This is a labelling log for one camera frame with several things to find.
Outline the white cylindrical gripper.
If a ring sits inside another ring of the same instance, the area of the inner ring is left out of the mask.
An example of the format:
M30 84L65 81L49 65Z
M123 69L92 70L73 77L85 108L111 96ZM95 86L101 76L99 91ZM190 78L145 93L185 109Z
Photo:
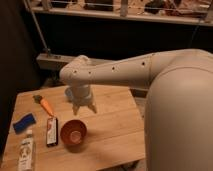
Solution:
M80 106L88 106L88 108L97 113L97 108L93 102L93 95L89 85L70 86L67 88L67 97L75 105L73 105L73 114L76 116Z

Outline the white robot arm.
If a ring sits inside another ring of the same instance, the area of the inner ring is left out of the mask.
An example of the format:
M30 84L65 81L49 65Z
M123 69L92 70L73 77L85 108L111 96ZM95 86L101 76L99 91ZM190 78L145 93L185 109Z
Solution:
M147 90L144 139L148 171L213 171L213 53L154 52L93 65L80 55L60 70L77 110L90 86Z

